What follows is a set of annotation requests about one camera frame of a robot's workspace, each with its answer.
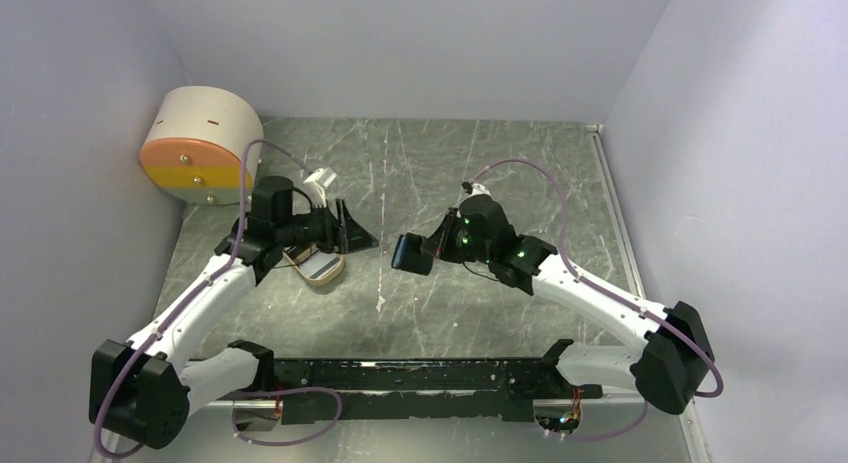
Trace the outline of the black leather card holder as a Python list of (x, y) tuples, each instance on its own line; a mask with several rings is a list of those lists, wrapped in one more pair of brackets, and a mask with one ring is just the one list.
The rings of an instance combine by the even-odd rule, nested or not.
[(433, 267), (433, 257), (423, 251), (425, 240), (422, 236), (405, 233), (398, 237), (391, 268), (415, 275), (428, 276)]

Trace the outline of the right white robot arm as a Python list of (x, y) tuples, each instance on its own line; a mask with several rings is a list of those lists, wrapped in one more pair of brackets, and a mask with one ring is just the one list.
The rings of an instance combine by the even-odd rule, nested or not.
[(619, 350), (569, 346), (539, 372), (548, 395), (562, 397), (584, 384), (612, 386), (634, 390), (672, 415), (702, 396), (715, 356), (695, 307), (643, 299), (578, 269), (553, 244), (517, 233), (490, 196), (448, 209), (418, 248), (432, 260), (482, 263), (499, 283), (567, 306), (621, 343)]

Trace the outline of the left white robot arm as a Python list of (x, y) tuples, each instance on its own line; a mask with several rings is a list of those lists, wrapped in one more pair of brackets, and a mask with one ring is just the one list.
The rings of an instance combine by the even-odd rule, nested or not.
[(169, 445), (197, 410), (221, 397), (274, 396), (282, 386), (272, 350), (237, 340), (212, 358), (191, 356), (228, 309), (252, 292), (287, 249), (330, 254), (374, 248), (379, 241), (350, 215), (313, 204), (293, 210), (297, 187), (282, 176), (263, 177), (244, 190), (233, 231), (203, 271), (163, 313), (123, 342), (104, 341), (91, 364), (89, 420), (98, 452), (113, 457), (101, 434), (108, 430), (139, 448)]

